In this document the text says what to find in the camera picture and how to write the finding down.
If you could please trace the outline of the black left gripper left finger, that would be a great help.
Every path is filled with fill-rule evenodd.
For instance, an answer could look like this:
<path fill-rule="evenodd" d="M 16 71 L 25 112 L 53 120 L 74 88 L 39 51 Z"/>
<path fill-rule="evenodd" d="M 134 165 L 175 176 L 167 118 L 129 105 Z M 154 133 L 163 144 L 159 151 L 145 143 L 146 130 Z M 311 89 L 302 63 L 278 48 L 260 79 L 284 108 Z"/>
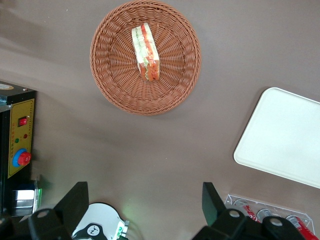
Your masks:
<path fill-rule="evenodd" d="M 77 182 L 53 208 L 40 209 L 28 218 L 31 238 L 70 240 L 88 207 L 88 183 Z"/>

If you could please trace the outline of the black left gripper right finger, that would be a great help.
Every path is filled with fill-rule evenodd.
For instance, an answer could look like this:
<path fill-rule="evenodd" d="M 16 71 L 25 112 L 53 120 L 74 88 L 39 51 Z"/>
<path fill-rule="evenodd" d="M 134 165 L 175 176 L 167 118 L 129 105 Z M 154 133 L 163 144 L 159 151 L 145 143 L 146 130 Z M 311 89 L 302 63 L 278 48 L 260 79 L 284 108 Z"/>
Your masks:
<path fill-rule="evenodd" d="M 239 210 L 227 208 L 211 182 L 202 185 L 202 211 L 207 222 L 193 240 L 241 240 L 247 218 Z"/>

